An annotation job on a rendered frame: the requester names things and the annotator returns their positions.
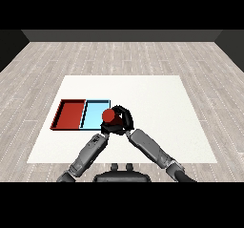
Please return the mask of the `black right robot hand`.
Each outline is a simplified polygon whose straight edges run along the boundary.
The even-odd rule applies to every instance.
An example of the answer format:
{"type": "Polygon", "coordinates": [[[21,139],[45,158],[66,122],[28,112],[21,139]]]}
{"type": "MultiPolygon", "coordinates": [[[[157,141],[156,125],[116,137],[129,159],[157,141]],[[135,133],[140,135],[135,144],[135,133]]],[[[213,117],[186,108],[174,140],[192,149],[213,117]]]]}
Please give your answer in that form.
{"type": "Polygon", "coordinates": [[[113,106],[112,109],[118,115],[122,115],[123,128],[126,131],[130,131],[130,130],[134,129],[132,115],[131,115],[131,112],[128,109],[124,108],[121,105],[113,106]]]}

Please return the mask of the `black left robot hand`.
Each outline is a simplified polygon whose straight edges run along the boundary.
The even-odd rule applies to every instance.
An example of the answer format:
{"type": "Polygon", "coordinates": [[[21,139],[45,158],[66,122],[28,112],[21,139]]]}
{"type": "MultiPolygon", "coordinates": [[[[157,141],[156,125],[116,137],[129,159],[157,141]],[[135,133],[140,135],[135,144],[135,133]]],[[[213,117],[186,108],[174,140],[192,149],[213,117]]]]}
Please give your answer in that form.
{"type": "Polygon", "coordinates": [[[111,125],[105,122],[101,124],[101,133],[103,135],[109,135],[109,134],[123,135],[125,132],[126,131],[123,129],[122,125],[111,125]]]}

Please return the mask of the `small red can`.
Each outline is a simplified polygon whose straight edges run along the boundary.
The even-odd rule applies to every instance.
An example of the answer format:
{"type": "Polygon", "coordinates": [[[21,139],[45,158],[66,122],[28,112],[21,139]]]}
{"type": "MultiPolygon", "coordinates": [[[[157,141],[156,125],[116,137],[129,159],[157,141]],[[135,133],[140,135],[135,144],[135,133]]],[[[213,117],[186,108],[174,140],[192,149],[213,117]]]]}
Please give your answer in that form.
{"type": "Polygon", "coordinates": [[[106,109],[102,113],[102,119],[103,123],[109,126],[123,125],[122,118],[113,109],[106,109]]]}

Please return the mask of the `light blue shallow open box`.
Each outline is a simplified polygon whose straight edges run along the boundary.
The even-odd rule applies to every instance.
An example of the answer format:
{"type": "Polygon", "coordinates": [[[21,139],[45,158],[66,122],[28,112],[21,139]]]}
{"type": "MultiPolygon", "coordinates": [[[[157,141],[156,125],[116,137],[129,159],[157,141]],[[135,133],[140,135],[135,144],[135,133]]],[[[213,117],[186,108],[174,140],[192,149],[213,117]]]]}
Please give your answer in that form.
{"type": "Polygon", "coordinates": [[[103,122],[102,113],[110,106],[109,99],[88,99],[80,120],[80,130],[99,131],[103,122]]]}

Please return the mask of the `red shallow open box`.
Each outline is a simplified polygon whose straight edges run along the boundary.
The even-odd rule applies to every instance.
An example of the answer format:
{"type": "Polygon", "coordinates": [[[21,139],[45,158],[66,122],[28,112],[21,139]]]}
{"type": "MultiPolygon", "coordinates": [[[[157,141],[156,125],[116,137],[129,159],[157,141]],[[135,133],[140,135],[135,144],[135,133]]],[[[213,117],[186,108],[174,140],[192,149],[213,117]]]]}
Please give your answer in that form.
{"type": "Polygon", "coordinates": [[[51,130],[78,131],[85,102],[85,99],[62,99],[51,123],[51,130]]]}

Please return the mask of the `dark grey robot body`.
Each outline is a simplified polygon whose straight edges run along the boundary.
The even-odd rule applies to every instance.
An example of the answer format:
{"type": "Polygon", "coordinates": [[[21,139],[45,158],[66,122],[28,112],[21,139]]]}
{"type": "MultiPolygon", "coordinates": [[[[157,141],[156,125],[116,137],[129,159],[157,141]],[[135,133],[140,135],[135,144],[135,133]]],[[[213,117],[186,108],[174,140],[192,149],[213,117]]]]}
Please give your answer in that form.
{"type": "Polygon", "coordinates": [[[118,164],[113,163],[108,172],[96,175],[93,182],[151,182],[151,178],[136,172],[131,163],[126,164],[125,171],[119,171],[118,164]]]}

